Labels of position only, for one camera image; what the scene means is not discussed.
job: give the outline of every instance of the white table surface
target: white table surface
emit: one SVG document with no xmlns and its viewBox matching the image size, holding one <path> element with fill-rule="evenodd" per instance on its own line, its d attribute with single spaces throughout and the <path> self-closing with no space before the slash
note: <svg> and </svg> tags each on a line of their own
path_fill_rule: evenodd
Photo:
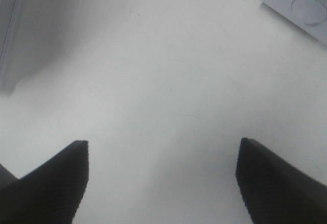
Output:
<svg viewBox="0 0 327 224">
<path fill-rule="evenodd" d="M 242 137 L 327 184 L 327 48 L 261 0 L 23 0 L 4 78 L 17 177 L 89 140 L 74 224 L 250 224 Z"/>
</svg>

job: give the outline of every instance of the gray object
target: gray object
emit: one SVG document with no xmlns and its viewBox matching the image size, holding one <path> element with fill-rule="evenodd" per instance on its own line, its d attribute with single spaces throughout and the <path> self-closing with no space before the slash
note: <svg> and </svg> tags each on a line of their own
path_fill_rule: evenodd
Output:
<svg viewBox="0 0 327 224">
<path fill-rule="evenodd" d="M 0 223 L 71 224 L 88 168 L 87 141 L 74 141 L 20 179 L 0 165 Z"/>
<path fill-rule="evenodd" d="M 17 6 L 16 2 L 17 0 L 0 0 L 0 70 L 3 66 L 6 47 L 10 39 L 10 30 Z"/>
<path fill-rule="evenodd" d="M 327 0 L 262 0 L 263 3 L 327 44 Z"/>
<path fill-rule="evenodd" d="M 326 224 L 327 187 L 243 138 L 236 178 L 254 224 Z"/>
</svg>

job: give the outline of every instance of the white surface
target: white surface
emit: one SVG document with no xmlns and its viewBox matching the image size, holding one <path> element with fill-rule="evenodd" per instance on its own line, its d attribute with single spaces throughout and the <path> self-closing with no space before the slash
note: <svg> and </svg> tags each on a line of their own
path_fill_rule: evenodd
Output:
<svg viewBox="0 0 327 224">
<path fill-rule="evenodd" d="M 90 141 L 75 224 L 250 224 L 244 136 L 327 183 L 326 48 L 261 0 L 24 0 L 7 68 L 4 166 Z"/>
</svg>

